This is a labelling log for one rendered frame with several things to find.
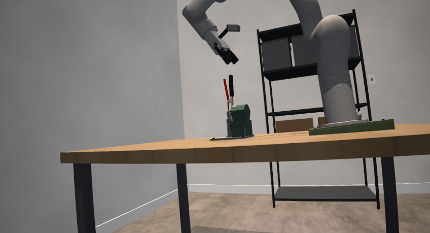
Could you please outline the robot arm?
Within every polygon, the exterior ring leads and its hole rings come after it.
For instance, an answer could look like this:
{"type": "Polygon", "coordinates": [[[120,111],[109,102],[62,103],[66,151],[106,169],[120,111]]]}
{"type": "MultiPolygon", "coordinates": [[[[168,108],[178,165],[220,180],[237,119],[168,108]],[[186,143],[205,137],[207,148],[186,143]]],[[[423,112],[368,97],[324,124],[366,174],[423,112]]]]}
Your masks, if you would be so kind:
{"type": "MultiPolygon", "coordinates": [[[[183,8],[182,15],[203,39],[210,30],[217,28],[206,10],[214,2],[224,1],[191,0],[183,8]]],[[[318,0],[289,1],[298,15],[309,51],[318,57],[317,75],[326,124],[317,128],[368,122],[368,119],[358,120],[362,114],[355,107],[348,69],[348,24],[337,15],[323,19],[318,0]]]]}

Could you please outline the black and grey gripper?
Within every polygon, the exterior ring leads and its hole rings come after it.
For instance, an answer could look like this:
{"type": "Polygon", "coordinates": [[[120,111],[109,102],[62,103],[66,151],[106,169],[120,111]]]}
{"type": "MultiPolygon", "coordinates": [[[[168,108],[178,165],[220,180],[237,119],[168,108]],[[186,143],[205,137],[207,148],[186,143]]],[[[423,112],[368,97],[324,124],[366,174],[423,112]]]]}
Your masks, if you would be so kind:
{"type": "Polygon", "coordinates": [[[223,61],[226,64],[229,64],[232,62],[233,64],[236,64],[239,59],[236,57],[236,55],[230,50],[230,47],[228,44],[224,41],[222,38],[218,38],[219,34],[217,33],[218,29],[213,28],[210,30],[205,36],[204,40],[207,41],[211,49],[216,55],[219,55],[222,57],[223,61]]]}

